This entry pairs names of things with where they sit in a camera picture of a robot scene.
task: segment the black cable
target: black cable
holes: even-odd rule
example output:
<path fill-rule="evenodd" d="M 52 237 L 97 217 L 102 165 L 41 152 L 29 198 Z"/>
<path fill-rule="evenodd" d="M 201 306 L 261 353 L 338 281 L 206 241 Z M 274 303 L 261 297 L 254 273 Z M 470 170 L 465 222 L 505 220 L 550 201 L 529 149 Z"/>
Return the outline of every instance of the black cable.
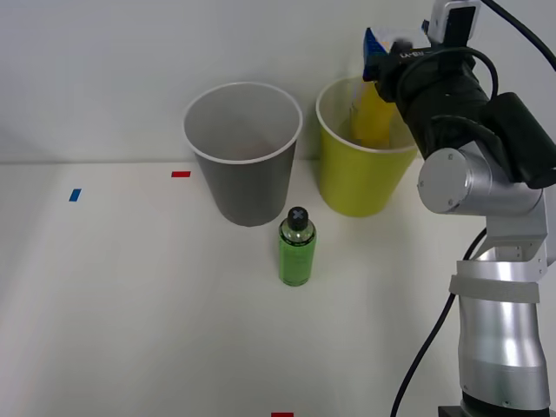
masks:
<path fill-rule="evenodd" d="M 498 16 L 502 17 L 508 23 L 510 23 L 518 32 L 523 35 L 530 43 L 532 43 L 535 48 L 537 48 L 540 53 L 546 58 L 546 60 L 552 65 L 554 70 L 556 70 L 556 56 L 552 53 L 552 51 L 546 46 L 544 42 L 540 40 L 540 38 L 535 35 L 529 28 L 527 28 L 522 22 L 520 22 L 517 18 L 512 16 L 512 14 L 504 9 L 502 6 L 494 2 L 494 0 L 482 0 L 482 2 L 491 8 L 494 13 Z"/>
<path fill-rule="evenodd" d="M 483 231 L 480 232 L 479 235 L 475 238 L 473 243 L 471 243 L 471 246 L 469 246 L 469 249 L 467 250 L 466 254 L 463 256 L 464 261 L 468 261 L 469 259 L 471 259 L 471 255 L 473 254 L 475 248 L 477 248 L 480 241 L 482 241 L 483 238 L 487 235 L 486 231 L 487 231 L 486 229 L 483 229 Z M 442 313 L 440 313 L 440 317 L 438 318 L 436 324 L 434 325 L 433 331 L 427 337 L 425 343 L 423 343 L 423 346 L 419 350 L 417 356 L 415 356 L 415 359 L 411 364 L 411 367 L 409 367 L 409 370 L 407 371 L 406 376 L 400 385 L 400 389 L 398 390 L 398 393 L 394 400 L 394 404 L 392 405 L 392 411 L 390 412 L 390 417 L 396 417 L 396 414 L 398 413 L 398 409 L 400 408 L 401 399 L 406 393 L 407 387 L 409 386 L 409 382 L 413 378 L 415 371 L 417 370 L 417 367 L 419 366 L 421 360 L 423 359 L 423 356 L 425 356 L 425 353 L 430 348 L 434 338 L 436 337 L 436 335 L 440 331 L 440 328 L 444 324 L 444 321 L 448 317 L 448 313 L 450 312 L 450 308 L 452 308 L 454 300 L 455 300 L 455 295 L 450 294 L 448 296 L 448 301 L 446 301 L 446 306 L 444 306 L 444 309 L 442 309 Z"/>
<path fill-rule="evenodd" d="M 496 66 L 494 65 L 494 63 L 491 61 L 491 59 L 488 56 L 486 56 L 485 54 L 483 54 L 478 50 L 474 50 L 473 48 L 469 48 L 467 46 L 459 46 L 456 48 L 445 48 L 443 50 L 436 50 L 435 52 L 431 52 L 430 54 L 424 55 L 422 58 L 418 59 L 417 61 L 409 65 L 407 69 L 403 71 L 403 74 L 401 75 L 400 80 L 398 81 L 396 101 L 399 101 L 402 98 L 401 93 L 403 89 L 403 84 L 406 82 L 407 78 L 415 70 L 417 70 L 423 63 L 426 63 L 440 55 L 455 54 L 455 53 L 462 53 L 462 54 L 468 54 L 474 56 L 487 66 L 488 70 L 490 71 L 490 76 L 493 79 L 493 93 L 491 94 L 490 98 L 491 100 L 495 98 L 498 95 L 499 80 L 498 80 L 498 71 L 496 70 Z"/>

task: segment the cup rim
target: cup rim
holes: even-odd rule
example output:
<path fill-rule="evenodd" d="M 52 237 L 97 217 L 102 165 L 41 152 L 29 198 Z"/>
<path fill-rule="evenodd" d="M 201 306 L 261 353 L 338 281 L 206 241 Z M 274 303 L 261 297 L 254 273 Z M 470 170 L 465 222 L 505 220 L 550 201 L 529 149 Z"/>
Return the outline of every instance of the cup rim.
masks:
<path fill-rule="evenodd" d="M 331 130 L 328 125 L 324 122 L 324 119 L 322 118 L 321 115 L 321 100 L 324 97 L 324 95 L 326 94 L 326 92 L 331 89 L 332 87 L 334 87 L 337 83 L 342 83 L 345 81 L 351 81 L 351 80 L 357 80 L 358 76 L 348 76 L 345 78 L 341 78 L 339 80 L 335 80 L 332 81 L 330 84 L 328 84 L 326 87 L 324 87 L 321 91 L 321 93 L 319 94 L 319 97 L 316 100 L 316 116 L 319 119 L 319 123 L 321 124 L 321 126 L 327 131 L 327 133 L 329 135 L 331 135 L 335 140 L 340 141 L 341 143 L 349 146 L 350 148 L 353 149 L 357 149 L 363 152 L 367 152 L 369 154 L 402 154 L 405 152 L 408 152 L 410 150 L 414 150 L 417 149 L 417 144 L 413 144 L 410 146 L 406 146 L 405 148 L 397 148 L 397 149 L 371 149 L 371 148 L 365 148 L 364 146 L 359 146 L 356 145 L 354 143 L 351 143 L 350 141 L 347 141 L 345 139 L 343 139 L 341 136 L 336 135 L 333 130 Z"/>
<path fill-rule="evenodd" d="M 188 134 L 185 131 L 185 119 L 187 118 L 189 111 L 191 110 L 191 108 L 195 104 L 197 104 L 197 102 L 202 100 L 205 96 L 207 96 L 209 94 L 212 94 L 219 89 L 225 89 L 227 87 L 232 87 L 232 86 L 236 86 L 236 85 L 244 85 L 244 84 L 256 85 L 256 86 L 259 86 L 259 87 L 265 87 L 267 89 L 273 89 L 274 91 L 278 91 L 279 93 L 284 95 L 295 106 L 295 109 L 297 110 L 297 115 L 299 117 L 299 123 L 298 123 L 297 130 L 295 131 L 294 135 L 292 136 L 292 138 L 285 145 L 283 145 L 278 150 L 276 150 L 276 151 L 274 151 L 274 152 L 272 152 L 268 155 L 261 156 L 259 158 L 255 158 L 255 159 L 246 159 L 246 160 L 240 160 L 240 161 L 233 161 L 233 160 L 228 160 L 228 159 L 216 158 L 214 156 L 211 156 L 209 154 L 206 154 L 206 153 L 200 151 L 196 146 L 193 145 L 193 143 L 191 143 L 191 141 L 188 138 Z M 205 159 L 208 159 L 209 161 L 217 162 L 217 163 L 224 163 L 224 164 L 227 164 L 227 165 L 248 165 L 248 164 L 252 164 L 252 163 L 268 161 L 269 159 L 272 159 L 275 156 L 278 156 L 279 154 L 282 154 L 283 152 L 288 150 L 289 147 L 292 146 L 297 141 L 297 139 L 299 138 L 299 135 L 301 133 L 302 128 L 303 128 L 303 112 L 301 111 L 301 107 L 300 107 L 299 103 L 288 92 L 284 91 L 283 89 L 279 89 L 278 87 L 275 87 L 274 85 L 271 85 L 271 84 L 258 83 L 258 82 L 252 82 L 252 81 L 240 81 L 240 82 L 235 82 L 235 83 L 225 83 L 225 84 L 218 85 L 218 86 L 216 86 L 212 89 L 208 89 L 207 91 L 204 91 L 199 96 L 194 98 L 193 101 L 191 101 L 191 103 L 188 104 L 187 108 L 185 109 L 185 116 L 183 117 L 183 131 L 185 133 L 185 140 L 188 143 L 188 145 L 192 148 L 192 150 L 197 155 L 199 155 L 199 156 L 201 156 Z"/>

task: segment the red tape marker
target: red tape marker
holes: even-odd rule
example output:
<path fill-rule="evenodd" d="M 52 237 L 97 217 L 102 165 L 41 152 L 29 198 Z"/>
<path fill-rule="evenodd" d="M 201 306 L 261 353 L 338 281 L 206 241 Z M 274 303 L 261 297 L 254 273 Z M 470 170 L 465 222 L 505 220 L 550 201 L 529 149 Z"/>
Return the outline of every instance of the red tape marker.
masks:
<path fill-rule="evenodd" d="M 173 171 L 172 172 L 172 178 L 189 178 L 189 177 L 191 177 L 191 171 Z"/>

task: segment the green bottle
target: green bottle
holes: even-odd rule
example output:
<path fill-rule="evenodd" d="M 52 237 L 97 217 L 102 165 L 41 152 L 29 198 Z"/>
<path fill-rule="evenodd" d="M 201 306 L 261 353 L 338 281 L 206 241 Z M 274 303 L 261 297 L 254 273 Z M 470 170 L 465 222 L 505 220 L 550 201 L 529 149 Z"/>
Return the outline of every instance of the green bottle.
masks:
<path fill-rule="evenodd" d="M 280 225 L 280 279 L 291 287 L 308 281 L 313 266 L 316 228 L 303 207 L 289 210 Z"/>

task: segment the white wall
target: white wall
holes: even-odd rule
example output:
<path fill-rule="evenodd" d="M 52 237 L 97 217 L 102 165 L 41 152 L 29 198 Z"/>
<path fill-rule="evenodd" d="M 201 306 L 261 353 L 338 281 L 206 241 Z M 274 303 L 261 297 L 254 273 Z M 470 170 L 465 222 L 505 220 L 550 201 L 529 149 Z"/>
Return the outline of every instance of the white wall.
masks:
<path fill-rule="evenodd" d="M 190 159 L 185 105 L 237 80 L 273 83 L 309 115 L 298 156 L 315 156 L 314 100 L 356 74 L 368 25 L 418 28 L 433 0 L 4 0 L 0 161 Z M 556 49 L 553 0 L 506 0 Z M 473 46 L 497 63 L 556 136 L 554 74 L 490 11 Z"/>

